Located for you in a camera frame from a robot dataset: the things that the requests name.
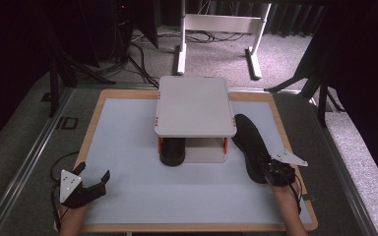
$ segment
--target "human arm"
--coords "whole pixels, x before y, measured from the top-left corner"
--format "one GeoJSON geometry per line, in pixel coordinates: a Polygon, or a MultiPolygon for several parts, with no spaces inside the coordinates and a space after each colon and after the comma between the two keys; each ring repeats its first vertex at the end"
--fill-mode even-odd
{"type": "MultiPolygon", "coordinates": [[[[300,220],[297,208],[296,195],[289,186],[274,186],[268,180],[272,189],[273,196],[282,215],[284,228],[288,236],[306,236],[306,232],[302,221],[300,220]]],[[[298,193],[299,188],[296,181],[292,184],[293,189],[298,193]]]]}
{"type": "Polygon", "coordinates": [[[60,236],[76,236],[81,232],[82,225],[85,221],[88,213],[89,205],[84,205],[79,208],[67,208],[65,206],[60,207],[60,215],[63,215],[60,219],[60,236]]]}

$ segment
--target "wooden border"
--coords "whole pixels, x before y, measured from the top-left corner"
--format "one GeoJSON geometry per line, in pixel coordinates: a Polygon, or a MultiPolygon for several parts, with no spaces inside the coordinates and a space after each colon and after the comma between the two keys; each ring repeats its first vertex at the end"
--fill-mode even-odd
{"type": "MultiPolygon", "coordinates": [[[[229,93],[229,97],[233,101],[252,101],[252,102],[268,102],[273,112],[276,126],[281,135],[283,145],[291,151],[284,124],[282,123],[279,111],[276,107],[273,97],[269,93],[251,92],[251,91],[233,91],[229,93]]],[[[97,122],[100,113],[107,98],[124,98],[124,99],[157,99],[157,90],[141,90],[141,89],[105,89],[101,92],[94,109],[94,115],[88,127],[81,150],[76,161],[76,165],[85,161],[88,151],[94,137],[97,122]]],[[[306,194],[306,188],[303,184],[297,166],[294,166],[296,174],[302,181],[302,192],[306,194]]],[[[304,227],[307,231],[314,230],[318,227],[318,221],[310,201],[305,201],[311,217],[311,223],[305,223],[304,227]]],[[[245,231],[282,231],[282,224],[93,224],[85,225],[82,229],[84,232],[245,232],[245,231]]]]}

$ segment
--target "white triangular marker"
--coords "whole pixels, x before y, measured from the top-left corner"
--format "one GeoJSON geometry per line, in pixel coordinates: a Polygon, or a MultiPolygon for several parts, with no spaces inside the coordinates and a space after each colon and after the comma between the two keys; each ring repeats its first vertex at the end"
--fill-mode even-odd
{"type": "Polygon", "coordinates": [[[297,157],[296,155],[294,155],[293,153],[291,153],[290,151],[288,151],[286,149],[282,152],[271,154],[271,157],[273,159],[276,159],[276,160],[283,162],[283,163],[286,163],[286,164],[308,166],[308,162],[297,157]]]}
{"type": "Polygon", "coordinates": [[[69,171],[62,170],[60,184],[60,203],[64,203],[81,182],[81,177],[72,174],[69,171]]]}

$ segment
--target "forearm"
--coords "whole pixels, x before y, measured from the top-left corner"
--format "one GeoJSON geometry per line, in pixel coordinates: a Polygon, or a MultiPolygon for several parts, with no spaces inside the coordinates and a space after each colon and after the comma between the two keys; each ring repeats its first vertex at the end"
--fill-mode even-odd
{"type": "MultiPolygon", "coordinates": [[[[66,207],[60,208],[60,215],[66,212],[66,207]]],[[[64,235],[79,235],[82,225],[85,221],[88,211],[88,205],[76,209],[68,209],[64,216],[61,218],[60,236],[64,235]]]]}
{"type": "Polygon", "coordinates": [[[305,236],[308,233],[297,213],[296,205],[278,206],[288,236],[305,236]]]}

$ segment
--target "black sneaker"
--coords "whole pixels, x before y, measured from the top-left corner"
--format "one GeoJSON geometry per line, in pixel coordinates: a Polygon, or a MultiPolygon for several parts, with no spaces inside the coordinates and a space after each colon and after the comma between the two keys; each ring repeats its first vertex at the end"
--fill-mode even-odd
{"type": "Polygon", "coordinates": [[[237,133],[232,140],[244,153],[245,165],[250,178],[259,184],[266,184],[263,166],[270,163],[271,158],[259,130],[253,122],[243,114],[235,115],[237,133]]]}
{"type": "Polygon", "coordinates": [[[184,138],[163,138],[160,161],[168,166],[177,166],[185,160],[184,138]]]}

